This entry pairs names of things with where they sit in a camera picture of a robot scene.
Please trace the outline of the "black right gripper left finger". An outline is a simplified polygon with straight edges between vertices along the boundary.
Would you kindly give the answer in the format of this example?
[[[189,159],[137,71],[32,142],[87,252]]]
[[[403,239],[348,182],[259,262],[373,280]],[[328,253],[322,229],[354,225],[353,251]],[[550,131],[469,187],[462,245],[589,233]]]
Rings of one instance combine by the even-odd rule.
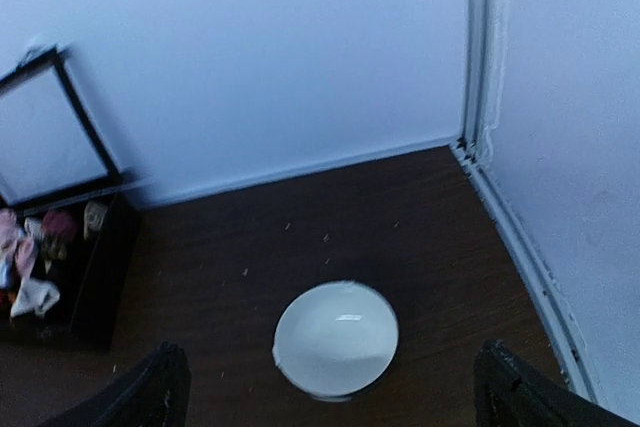
[[[96,395],[45,426],[183,426],[191,371],[183,348],[165,342]]]

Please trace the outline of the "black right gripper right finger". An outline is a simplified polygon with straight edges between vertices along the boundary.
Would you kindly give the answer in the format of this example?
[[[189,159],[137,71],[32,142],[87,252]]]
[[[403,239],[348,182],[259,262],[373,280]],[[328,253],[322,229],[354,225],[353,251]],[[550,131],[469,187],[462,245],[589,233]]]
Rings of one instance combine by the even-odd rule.
[[[633,423],[555,384],[500,341],[474,359],[478,426],[616,427]]]

